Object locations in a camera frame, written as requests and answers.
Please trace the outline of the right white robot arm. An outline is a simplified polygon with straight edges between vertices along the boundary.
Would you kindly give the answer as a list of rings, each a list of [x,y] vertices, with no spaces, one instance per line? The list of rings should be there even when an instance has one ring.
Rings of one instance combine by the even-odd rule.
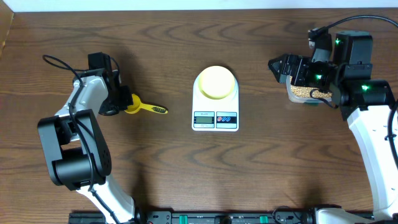
[[[397,103],[387,81],[373,80],[373,38],[368,32],[309,32],[311,57],[283,54],[268,67],[279,83],[331,94],[324,100],[339,109],[361,151],[373,197],[373,218],[328,205],[315,207],[303,223],[397,223]]]

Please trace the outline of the yellow plastic bowl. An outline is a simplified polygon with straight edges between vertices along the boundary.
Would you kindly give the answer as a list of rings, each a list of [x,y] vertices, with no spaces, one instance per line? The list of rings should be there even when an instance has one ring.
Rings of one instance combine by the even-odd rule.
[[[236,79],[232,72],[222,66],[211,66],[198,76],[198,89],[211,100],[221,100],[234,91]]]

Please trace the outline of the yellow plastic measuring scoop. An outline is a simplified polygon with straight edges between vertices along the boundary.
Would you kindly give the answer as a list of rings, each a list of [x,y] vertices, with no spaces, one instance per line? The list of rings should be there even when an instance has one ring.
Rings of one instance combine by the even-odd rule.
[[[127,114],[136,114],[140,110],[147,110],[147,111],[157,113],[157,114],[167,114],[168,113],[168,110],[164,107],[143,103],[141,101],[141,99],[136,94],[132,94],[132,102],[133,102],[133,104],[129,105],[127,107],[127,109],[125,110],[125,112]]]

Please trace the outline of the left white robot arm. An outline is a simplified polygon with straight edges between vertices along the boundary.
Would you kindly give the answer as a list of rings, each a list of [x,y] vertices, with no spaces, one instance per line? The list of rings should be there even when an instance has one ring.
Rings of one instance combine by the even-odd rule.
[[[106,223],[145,223],[146,216],[111,174],[108,145],[97,122],[133,104],[128,86],[121,85],[115,60],[98,52],[88,55],[88,69],[75,70],[59,60],[57,67],[74,74],[73,91],[54,116],[37,125],[49,176],[55,185],[86,196]]]

